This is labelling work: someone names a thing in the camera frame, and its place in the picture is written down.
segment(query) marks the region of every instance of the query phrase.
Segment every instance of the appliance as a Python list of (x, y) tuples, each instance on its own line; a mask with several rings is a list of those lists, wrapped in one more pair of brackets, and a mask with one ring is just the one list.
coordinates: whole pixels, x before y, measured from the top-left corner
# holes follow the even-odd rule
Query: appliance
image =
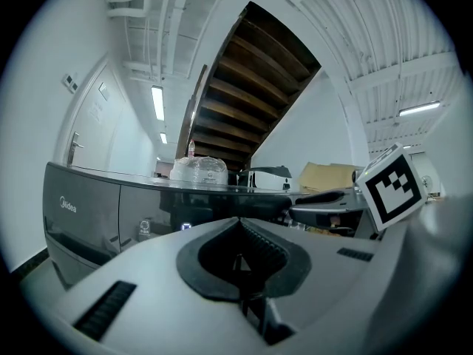
[[(290, 217), (297, 223), (326, 229), (344, 237), (375, 239), (378, 231), (370, 208), (357, 188), (354, 183), (352, 188), (300, 197), (289, 208)], [(334, 217), (337, 226), (333, 225)]]
[(383, 240), (204, 223), (125, 251), (44, 324), (80, 354), (380, 354), (450, 292), (471, 204), (424, 204)]
[(292, 176), (289, 169), (278, 167), (254, 167), (241, 171), (238, 177), (239, 186), (250, 186), (260, 189), (290, 190)]
[(227, 217), (275, 220), (301, 197), (246, 186), (198, 184), (48, 163), (44, 233), (65, 285), (139, 242)]

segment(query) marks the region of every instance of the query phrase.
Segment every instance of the ceiling light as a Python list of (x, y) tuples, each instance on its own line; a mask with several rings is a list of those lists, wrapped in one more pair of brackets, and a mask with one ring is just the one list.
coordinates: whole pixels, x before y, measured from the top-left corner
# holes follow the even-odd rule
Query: ceiling light
[(423, 112), (424, 110), (435, 109), (440, 106), (440, 102), (436, 101), (430, 104), (415, 106), (414, 108), (402, 109), (399, 111), (399, 117), (403, 115), (411, 115), (412, 113)]
[(156, 118), (160, 121), (164, 121), (163, 88), (153, 86), (151, 87), (151, 94), (153, 96)]

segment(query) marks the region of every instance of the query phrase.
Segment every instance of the black slot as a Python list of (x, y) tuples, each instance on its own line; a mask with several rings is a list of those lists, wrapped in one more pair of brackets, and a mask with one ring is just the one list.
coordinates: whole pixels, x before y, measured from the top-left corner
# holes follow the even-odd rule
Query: black slot
[(132, 239), (131, 239), (131, 238), (128, 238), (128, 239), (124, 240), (122, 243), (120, 243), (120, 246), (122, 246), (122, 247), (123, 247), (123, 246), (126, 246), (126, 245), (128, 245), (128, 243), (130, 243), (131, 241), (132, 241)]
[(369, 252), (363, 252), (358, 250), (352, 250), (351, 248), (342, 247), (337, 251), (337, 254), (344, 255), (345, 257), (352, 257), (353, 259), (363, 260), (364, 262), (371, 261), (374, 254)]
[(135, 288), (135, 284), (117, 281), (77, 321), (74, 327), (88, 337), (99, 341)]
[(47, 217), (44, 217), (46, 233), (56, 242), (63, 245), (72, 253), (88, 260), (98, 266), (103, 266), (111, 260), (116, 254), (107, 251), (101, 247), (88, 243), (75, 235), (62, 230), (57, 224)]
[(268, 301), (293, 294), (303, 283), (311, 264), (302, 247), (242, 219), (187, 243), (176, 263), (202, 297), (238, 303), (268, 344), (293, 334)]
[(318, 193), (317, 195), (300, 197), (296, 200), (296, 205), (334, 203), (336, 201), (341, 200), (343, 196), (345, 196), (345, 192), (343, 191), (323, 192), (323, 193)]

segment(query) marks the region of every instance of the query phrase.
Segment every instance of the white box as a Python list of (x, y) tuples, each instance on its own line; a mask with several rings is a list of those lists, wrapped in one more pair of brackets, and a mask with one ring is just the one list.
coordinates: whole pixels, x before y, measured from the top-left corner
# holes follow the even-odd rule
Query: white box
[(371, 161), (356, 183), (378, 231), (402, 220), (427, 201), (421, 179), (400, 143)]

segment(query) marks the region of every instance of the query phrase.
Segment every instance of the plastic bag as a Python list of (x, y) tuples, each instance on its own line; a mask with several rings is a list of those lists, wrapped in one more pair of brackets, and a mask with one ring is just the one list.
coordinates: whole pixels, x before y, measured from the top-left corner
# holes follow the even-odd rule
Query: plastic bag
[(228, 184), (228, 170), (225, 162), (211, 157), (181, 158), (174, 161), (169, 174), (172, 180), (192, 183)]

